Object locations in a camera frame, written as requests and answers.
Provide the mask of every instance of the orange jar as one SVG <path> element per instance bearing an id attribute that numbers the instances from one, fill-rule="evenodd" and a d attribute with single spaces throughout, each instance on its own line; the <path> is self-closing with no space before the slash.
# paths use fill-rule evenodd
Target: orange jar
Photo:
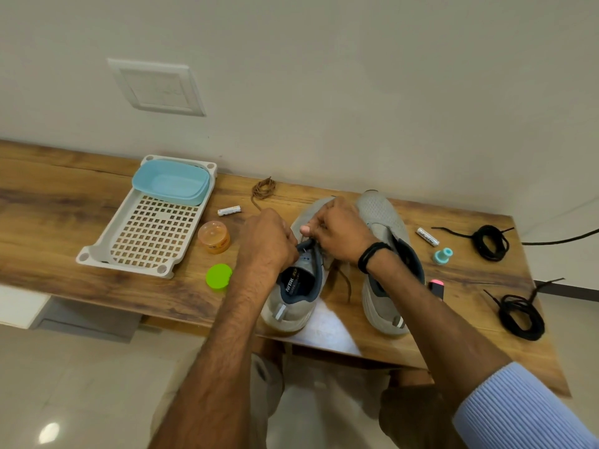
<path id="1" fill-rule="evenodd" d="M 211 220 L 202 225 L 198 230 L 198 240 L 211 254 L 220 254 L 231 244 L 229 230 L 218 220 Z"/>

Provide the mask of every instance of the hairy forearm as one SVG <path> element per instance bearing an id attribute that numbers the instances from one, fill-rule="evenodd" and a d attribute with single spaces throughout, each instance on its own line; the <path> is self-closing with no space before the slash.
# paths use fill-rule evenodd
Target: hairy forearm
<path id="1" fill-rule="evenodd" d="M 435 297 L 397 255 L 380 250 L 368 263 L 410 328 L 435 382 L 453 409 L 509 356 Z"/>
<path id="2" fill-rule="evenodd" d="M 151 449 L 247 447 L 251 337 L 271 282 L 270 275 L 236 271 Z"/>

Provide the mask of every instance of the switch plate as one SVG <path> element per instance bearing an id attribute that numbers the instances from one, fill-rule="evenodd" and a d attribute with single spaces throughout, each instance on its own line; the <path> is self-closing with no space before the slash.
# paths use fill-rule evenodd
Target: switch plate
<path id="1" fill-rule="evenodd" d="M 110 58 L 108 63 L 124 97 L 136 109 L 206 116 L 189 66 Z"/>

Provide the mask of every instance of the white wall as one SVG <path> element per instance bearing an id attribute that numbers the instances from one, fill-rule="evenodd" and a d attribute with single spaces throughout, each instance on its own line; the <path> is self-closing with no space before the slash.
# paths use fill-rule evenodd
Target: white wall
<path id="1" fill-rule="evenodd" d="M 556 218 L 599 196 L 599 0 L 1 1 L 1 137 L 599 226 Z M 189 65 L 208 117 L 134 110 L 107 57 Z M 599 288 L 598 248 L 533 276 Z"/>

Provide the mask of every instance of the blue striped shirt sleeve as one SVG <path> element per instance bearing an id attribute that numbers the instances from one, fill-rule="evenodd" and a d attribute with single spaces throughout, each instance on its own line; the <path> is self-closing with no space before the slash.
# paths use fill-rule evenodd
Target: blue striped shirt sleeve
<path id="1" fill-rule="evenodd" d="M 470 449 L 599 448 L 580 419 L 515 362 L 462 402 L 453 425 Z"/>

